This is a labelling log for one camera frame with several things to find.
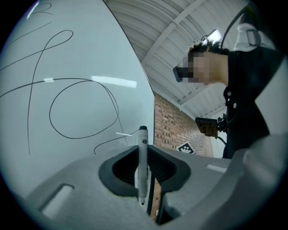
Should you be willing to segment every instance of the white marker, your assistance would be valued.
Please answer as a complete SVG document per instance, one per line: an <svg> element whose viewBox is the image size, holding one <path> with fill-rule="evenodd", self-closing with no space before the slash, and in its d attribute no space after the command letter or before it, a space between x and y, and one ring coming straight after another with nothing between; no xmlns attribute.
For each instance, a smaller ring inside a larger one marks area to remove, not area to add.
<svg viewBox="0 0 288 230"><path fill-rule="evenodd" d="M143 205L147 196L147 148L148 148L148 130L146 126L140 126L138 131L138 198Z"/></svg>

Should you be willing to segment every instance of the person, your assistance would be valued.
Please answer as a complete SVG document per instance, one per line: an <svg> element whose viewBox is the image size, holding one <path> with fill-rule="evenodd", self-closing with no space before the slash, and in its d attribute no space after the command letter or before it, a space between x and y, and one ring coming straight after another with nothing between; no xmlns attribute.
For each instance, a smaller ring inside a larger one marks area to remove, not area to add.
<svg viewBox="0 0 288 230"><path fill-rule="evenodd" d="M254 5L249 5L238 25L234 50L207 41L188 50L188 79L183 83L223 83L226 100L227 145L223 158L248 148L269 130L255 99L277 71L284 55L272 42L269 28Z"/></svg>

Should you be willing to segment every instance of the whiteboard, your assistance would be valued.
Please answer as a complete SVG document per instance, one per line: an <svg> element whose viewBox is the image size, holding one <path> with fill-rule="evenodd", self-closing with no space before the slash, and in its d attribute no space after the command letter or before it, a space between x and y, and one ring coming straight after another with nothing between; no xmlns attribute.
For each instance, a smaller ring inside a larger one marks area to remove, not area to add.
<svg viewBox="0 0 288 230"><path fill-rule="evenodd" d="M32 6L0 54L0 166L9 188L25 198L75 160L137 144L141 125L152 144L153 92L105 3Z"/></svg>

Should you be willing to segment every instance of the brick wall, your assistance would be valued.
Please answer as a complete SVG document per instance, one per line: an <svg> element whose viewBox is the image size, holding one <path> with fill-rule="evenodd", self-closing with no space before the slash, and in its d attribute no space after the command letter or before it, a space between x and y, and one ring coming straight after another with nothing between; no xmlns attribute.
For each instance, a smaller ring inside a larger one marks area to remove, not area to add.
<svg viewBox="0 0 288 230"><path fill-rule="evenodd" d="M193 119L173 104L155 95L155 145L175 149L189 141L197 155L213 156L209 137L200 133ZM151 217L155 220L160 204L161 187L155 180Z"/></svg>

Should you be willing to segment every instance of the white ceiling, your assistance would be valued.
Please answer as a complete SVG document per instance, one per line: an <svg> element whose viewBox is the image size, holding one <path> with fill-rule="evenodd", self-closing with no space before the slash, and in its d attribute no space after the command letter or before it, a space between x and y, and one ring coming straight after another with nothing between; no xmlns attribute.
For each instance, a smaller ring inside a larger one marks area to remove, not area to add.
<svg viewBox="0 0 288 230"><path fill-rule="evenodd" d="M172 72L188 47L213 29L224 34L247 0L105 0L148 76L152 89L191 118L211 117L225 108L223 84L178 83ZM233 49L237 24L224 46Z"/></svg>

